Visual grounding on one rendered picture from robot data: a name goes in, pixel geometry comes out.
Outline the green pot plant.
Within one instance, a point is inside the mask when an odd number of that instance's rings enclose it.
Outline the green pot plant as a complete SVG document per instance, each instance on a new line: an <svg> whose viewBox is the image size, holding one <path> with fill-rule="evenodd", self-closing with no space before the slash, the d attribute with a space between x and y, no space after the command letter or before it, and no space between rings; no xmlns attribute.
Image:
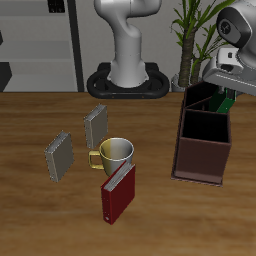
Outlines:
<svg viewBox="0 0 256 256"><path fill-rule="evenodd" d="M213 0L205 10L201 8L202 0L181 0L179 5L182 11L174 9L178 18L171 23L170 29L177 24L179 31L175 30L178 37L177 44L181 47L181 63L177 75L176 87L182 91L186 87L199 81L201 64L212 58L211 54L226 45L226 42L217 36L213 39L216 25L205 27L205 24L235 0L223 0L217 4Z"/></svg>

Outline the dark angular block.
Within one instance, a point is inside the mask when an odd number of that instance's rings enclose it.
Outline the dark angular block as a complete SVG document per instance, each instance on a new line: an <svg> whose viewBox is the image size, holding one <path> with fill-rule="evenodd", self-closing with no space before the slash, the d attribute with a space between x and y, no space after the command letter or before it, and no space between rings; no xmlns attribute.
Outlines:
<svg viewBox="0 0 256 256"><path fill-rule="evenodd" d="M0 92L3 92L10 79L12 71L8 62L0 62Z"/></svg>

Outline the flat black base plate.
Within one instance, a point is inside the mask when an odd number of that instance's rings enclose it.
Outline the flat black base plate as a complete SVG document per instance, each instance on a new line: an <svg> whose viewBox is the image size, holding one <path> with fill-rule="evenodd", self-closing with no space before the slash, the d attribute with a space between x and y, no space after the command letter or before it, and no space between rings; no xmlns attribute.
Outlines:
<svg viewBox="0 0 256 256"><path fill-rule="evenodd" d="M107 79L110 63L100 63L97 71L87 80L87 90L99 99L157 99L165 96L170 89L169 79L159 71L154 62L145 63L149 79L134 88L122 88Z"/></svg>

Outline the dark brown desk caddy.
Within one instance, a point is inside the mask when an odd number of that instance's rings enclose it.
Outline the dark brown desk caddy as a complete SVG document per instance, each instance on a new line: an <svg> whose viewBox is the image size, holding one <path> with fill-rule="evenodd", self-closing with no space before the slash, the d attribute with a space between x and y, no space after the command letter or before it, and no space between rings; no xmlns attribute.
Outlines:
<svg viewBox="0 0 256 256"><path fill-rule="evenodd" d="M230 114L209 111L216 89L214 84L199 82L185 90L172 179L222 186L232 140Z"/></svg>

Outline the small black box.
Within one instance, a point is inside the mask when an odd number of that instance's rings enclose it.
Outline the small black box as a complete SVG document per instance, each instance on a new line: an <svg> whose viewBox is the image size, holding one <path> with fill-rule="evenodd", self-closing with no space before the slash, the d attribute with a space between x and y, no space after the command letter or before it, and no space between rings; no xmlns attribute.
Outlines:
<svg viewBox="0 0 256 256"><path fill-rule="evenodd" d="M64 0L47 0L48 10L50 13L64 13Z"/></svg>

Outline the grey book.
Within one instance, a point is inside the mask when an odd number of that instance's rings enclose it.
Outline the grey book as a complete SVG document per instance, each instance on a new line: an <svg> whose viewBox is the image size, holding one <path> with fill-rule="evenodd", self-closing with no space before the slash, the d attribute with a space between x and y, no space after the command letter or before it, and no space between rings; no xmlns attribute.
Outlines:
<svg viewBox="0 0 256 256"><path fill-rule="evenodd" d="M107 106L98 104L84 117L86 144L94 149L108 133Z"/></svg>
<svg viewBox="0 0 256 256"><path fill-rule="evenodd" d="M71 135L61 131L44 153L50 179L59 182L74 162Z"/></svg>

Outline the white and yellow mug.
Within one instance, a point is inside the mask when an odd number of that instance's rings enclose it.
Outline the white and yellow mug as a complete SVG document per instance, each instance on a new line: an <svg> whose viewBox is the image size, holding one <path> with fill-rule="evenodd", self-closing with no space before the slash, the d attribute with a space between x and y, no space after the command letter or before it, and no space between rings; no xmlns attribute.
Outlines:
<svg viewBox="0 0 256 256"><path fill-rule="evenodd" d="M105 140L97 151L88 153L89 166L93 169L104 170L107 176L111 176L114 171L124 162L131 163L134 154L133 144L125 138L109 138ZM101 164L94 164L92 156L99 156Z"/></svg>

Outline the green book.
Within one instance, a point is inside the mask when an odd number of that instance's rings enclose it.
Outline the green book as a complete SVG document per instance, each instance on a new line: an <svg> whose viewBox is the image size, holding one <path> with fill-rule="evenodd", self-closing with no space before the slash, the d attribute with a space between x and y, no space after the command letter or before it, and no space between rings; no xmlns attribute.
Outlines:
<svg viewBox="0 0 256 256"><path fill-rule="evenodd" d="M236 92L225 88L222 93L216 89L209 102L209 110L217 113L227 113L236 101Z"/></svg>

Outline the red book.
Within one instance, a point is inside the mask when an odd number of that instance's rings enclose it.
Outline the red book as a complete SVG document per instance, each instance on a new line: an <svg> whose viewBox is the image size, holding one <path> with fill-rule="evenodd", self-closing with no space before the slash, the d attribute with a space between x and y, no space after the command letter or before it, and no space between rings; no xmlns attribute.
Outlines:
<svg viewBox="0 0 256 256"><path fill-rule="evenodd" d="M112 225L135 197L136 167L124 161L101 185L103 220Z"/></svg>

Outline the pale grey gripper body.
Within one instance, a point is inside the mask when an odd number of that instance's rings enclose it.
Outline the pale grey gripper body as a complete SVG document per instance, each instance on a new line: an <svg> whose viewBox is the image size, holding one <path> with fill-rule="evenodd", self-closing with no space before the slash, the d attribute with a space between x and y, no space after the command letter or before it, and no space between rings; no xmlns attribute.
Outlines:
<svg viewBox="0 0 256 256"><path fill-rule="evenodd" d="M256 96L256 81L242 81L235 75L222 71L216 66L215 57L204 68L202 78L205 82Z"/></svg>

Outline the grey shelf unit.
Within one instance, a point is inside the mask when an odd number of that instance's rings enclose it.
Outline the grey shelf unit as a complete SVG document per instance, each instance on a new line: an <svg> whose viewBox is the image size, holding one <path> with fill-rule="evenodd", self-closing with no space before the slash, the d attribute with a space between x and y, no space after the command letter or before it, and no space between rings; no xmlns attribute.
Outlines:
<svg viewBox="0 0 256 256"><path fill-rule="evenodd" d="M0 62L12 78L3 92L82 92L76 0L50 13L47 0L0 0Z"/></svg>

